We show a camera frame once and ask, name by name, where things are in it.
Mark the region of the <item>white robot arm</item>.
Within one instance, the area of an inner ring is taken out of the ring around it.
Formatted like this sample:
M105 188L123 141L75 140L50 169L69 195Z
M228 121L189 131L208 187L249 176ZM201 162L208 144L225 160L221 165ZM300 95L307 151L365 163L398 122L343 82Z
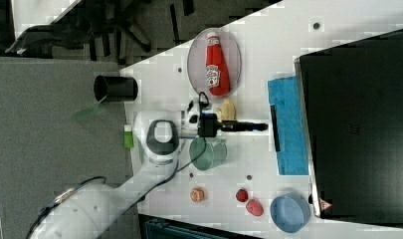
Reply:
M264 131L265 123L222 120L200 108L187 111L141 111L133 123L141 169L118 187L84 182L48 205L27 239L97 239L125 211L155 187L171 180L179 166L180 141L214 137L217 132Z

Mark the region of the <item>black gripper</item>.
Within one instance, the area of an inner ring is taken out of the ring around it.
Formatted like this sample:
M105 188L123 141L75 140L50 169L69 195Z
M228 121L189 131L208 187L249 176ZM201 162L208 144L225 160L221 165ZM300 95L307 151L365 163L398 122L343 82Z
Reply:
M200 137L215 137L217 131L264 131L268 129L266 123L253 123L246 121L225 120L222 125L215 114L201 114L198 123L198 135Z

